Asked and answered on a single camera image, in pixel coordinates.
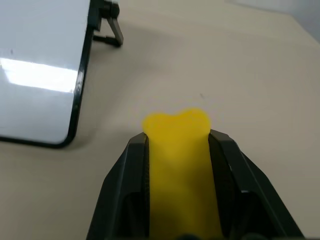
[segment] whiteboard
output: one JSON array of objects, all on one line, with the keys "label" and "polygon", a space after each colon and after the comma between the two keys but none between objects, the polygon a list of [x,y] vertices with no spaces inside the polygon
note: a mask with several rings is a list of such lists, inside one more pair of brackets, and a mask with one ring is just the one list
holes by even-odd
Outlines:
[{"label": "whiteboard", "polygon": [[50,145],[70,128],[90,0],[0,7],[0,137]]}]

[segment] black plastic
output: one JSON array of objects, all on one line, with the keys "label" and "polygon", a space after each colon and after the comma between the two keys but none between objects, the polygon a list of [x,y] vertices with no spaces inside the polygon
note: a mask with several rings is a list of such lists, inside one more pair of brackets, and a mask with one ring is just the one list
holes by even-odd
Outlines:
[{"label": "black plastic", "polygon": [[[224,237],[304,238],[268,178],[237,144],[214,130],[208,142]],[[129,141],[105,178],[87,240],[147,238],[149,199],[149,143],[141,133]]]}]

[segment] black frame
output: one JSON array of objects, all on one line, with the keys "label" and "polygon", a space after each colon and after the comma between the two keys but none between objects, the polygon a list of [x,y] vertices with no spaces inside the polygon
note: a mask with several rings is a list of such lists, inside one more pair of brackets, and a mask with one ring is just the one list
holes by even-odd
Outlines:
[{"label": "black frame", "polygon": [[[76,136],[78,121],[80,116],[80,108],[85,87],[85,80],[87,74],[88,63],[90,59],[90,51],[92,41],[104,42],[115,47],[120,47],[123,44],[123,35],[121,33],[117,18],[120,10],[117,3],[112,3],[110,0],[91,0],[88,10],[87,27],[83,42],[82,54],[80,59],[77,80],[74,88],[74,98],[72,103],[72,110],[69,122],[69,129],[65,140],[61,143],[46,143],[32,140],[23,140],[10,137],[0,136],[0,141],[33,145],[38,147],[46,147],[52,149],[60,149],[69,145]],[[95,36],[94,31],[100,31],[102,18],[108,20],[108,23],[115,35],[115,37],[101,37]]]}]

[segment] beige table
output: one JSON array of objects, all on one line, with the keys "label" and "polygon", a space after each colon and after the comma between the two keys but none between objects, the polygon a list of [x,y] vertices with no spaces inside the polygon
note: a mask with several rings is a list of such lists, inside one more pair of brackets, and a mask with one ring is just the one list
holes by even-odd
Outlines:
[{"label": "beige table", "polygon": [[223,0],[121,0],[123,48],[94,43],[78,134],[0,143],[0,238],[85,239],[104,177],[151,112],[203,108],[320,236],[320,45],[288,16]]}]

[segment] whiteboard stand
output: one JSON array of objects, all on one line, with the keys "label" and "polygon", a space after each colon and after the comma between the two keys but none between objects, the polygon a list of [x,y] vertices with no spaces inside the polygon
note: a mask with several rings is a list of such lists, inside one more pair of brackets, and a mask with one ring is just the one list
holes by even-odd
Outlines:
[{"label": "whiteboard stand", "polygon": [[[33,1],[0,8],[0,141],[63,148],[76,136],[92,41],[123,44],[119,5],[42,0],[35,8]],[[114,37],[94,35],[102,19]]]}]

